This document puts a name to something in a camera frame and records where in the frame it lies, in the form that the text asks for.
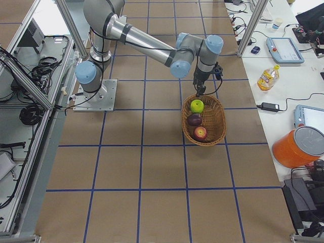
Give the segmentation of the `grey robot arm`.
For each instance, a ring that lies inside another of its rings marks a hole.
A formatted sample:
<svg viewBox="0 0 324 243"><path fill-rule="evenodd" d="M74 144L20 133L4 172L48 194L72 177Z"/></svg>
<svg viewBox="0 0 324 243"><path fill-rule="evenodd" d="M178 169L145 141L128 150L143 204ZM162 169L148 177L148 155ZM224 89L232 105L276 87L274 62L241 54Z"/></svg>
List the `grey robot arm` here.
<svg viewBox="0 0 324 243"><path fill-rule="evenodd" d="M180 33L176 46L171 47L130 23L121 21L119 15L124 5L125 1L84 2L84 17L94 34L90 61L97 62L100 68L104 68L104 64L111 61L110 42L117 41L164 64L170 68L175 78L186 77L192 62L196 61L193 86L197 96L205 94L205 81L211 74L217 80L223 80L223 69L218 64L218 56L224 45L220 36L200 38Z"/></svg>

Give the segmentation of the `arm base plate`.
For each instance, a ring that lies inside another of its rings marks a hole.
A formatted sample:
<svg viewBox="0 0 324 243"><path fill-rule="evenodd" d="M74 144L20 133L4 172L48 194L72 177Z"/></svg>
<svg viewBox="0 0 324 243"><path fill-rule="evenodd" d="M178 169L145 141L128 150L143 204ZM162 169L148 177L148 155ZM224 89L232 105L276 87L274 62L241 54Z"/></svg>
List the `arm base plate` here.
<svg viewBox="0 0 324 243"><path fill-rule="evenodd" d="M93 96L83 91L81 84L79 84L78 92L82 93L74 99L75 112L111 112L114 111L117 79L104 79L101 89Z"/></svg>

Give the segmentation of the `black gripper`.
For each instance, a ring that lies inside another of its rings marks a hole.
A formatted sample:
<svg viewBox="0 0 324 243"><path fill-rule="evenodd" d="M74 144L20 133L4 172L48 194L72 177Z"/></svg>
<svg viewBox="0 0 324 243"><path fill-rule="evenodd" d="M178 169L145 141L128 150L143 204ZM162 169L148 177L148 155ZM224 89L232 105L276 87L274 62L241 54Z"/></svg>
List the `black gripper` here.
<svg viewBox="0 0 324 243"><path fill-rule="evenodd" d="M200 97L204 95L206 91L206 86L203 85L206 80L208 80L211 72L205 72L200 70L199 68L196 68L193 74L193 85L196 88L196 97Z"/></svg>

